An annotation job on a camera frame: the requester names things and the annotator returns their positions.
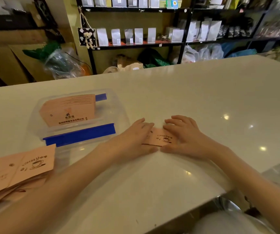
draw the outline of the person's right arm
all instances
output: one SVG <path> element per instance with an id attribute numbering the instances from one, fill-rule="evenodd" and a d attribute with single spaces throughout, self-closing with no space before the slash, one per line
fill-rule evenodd
<path id="1" fill-rule="evenodd" d="M 165 120 L 164 129 L 179 138 L 180 143 L 161 147 L 165 153 L 177 153 L 209 159 L 219 166 L 262 215 L 280 233 L 280 188 L 241 160 L 228 147 L 201 133 L 196 122 L 185 116 Z"/>

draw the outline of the white countertop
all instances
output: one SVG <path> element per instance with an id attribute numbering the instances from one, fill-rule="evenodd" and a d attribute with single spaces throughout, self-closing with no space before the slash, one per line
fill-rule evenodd
<path id="1" fill-rule="evenodd" d="M 260 56 L 1 87 L 0 157 L 22 151 L 40 98 L 102 88 L 116 92 L 130 122 L 161 127 L 186 115 L 259 172 L 280 163 L 280 63 Z M 25 149 L 43 145 L 31 138 Z M 100 179 L 52 233 L 141 234 L 232 188 L 213 165 L 160 152 Z"/>

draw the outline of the forearm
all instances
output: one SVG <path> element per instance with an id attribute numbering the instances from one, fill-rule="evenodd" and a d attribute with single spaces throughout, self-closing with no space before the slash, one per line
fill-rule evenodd
<path id="1" fill-rule="evenodd" d="M 280 233 L 280 188 L 262 177 L 230 149 L 212 156 L 212 161 Z"/>
<path id="2" fill-rule="evenodd" d="M 0 234 L 40 233 L 61 210 L 111 165 L 94 150 L 0 214 Z"/>

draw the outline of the hand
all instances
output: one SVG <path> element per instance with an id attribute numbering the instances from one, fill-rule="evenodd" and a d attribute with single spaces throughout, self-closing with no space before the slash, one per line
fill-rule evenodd
<path id="1" fill-rule="evenodd" d="M 142 144 L 154 123 L 145 123 L 145 119 L 135 121 L 127 130 L 109 141 L 100 144 L 97 149 L 100 153 L 111 154 L 113 162 L 123 162 L 142 155 L 154 153 L 158 150 L 156 146 Z"/>
<path id="2" fill-rule="evenodd" d="M 163 128 L 177 136 L 180 143 L 162 146 L 162 152 L 212 159 L 212 156 L 227 149 L 224 145 L 204 135 L 190 117 L 177 115 L 166 119 L 165 122 L 173 124 L 164 125 Z"/>

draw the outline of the person's left arm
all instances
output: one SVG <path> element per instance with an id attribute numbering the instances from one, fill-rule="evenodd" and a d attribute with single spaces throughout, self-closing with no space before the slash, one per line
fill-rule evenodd
<path id="1" fill-rule="evenodd" d="M 141 144 L 154 125 L 144 120 L 136 121 L 122 134 L 99 144 L 44 186 L 0 213 L 0 234 L 41 233 L 63 208 L 113 163 L 156 152 L 156 147 Z"/>

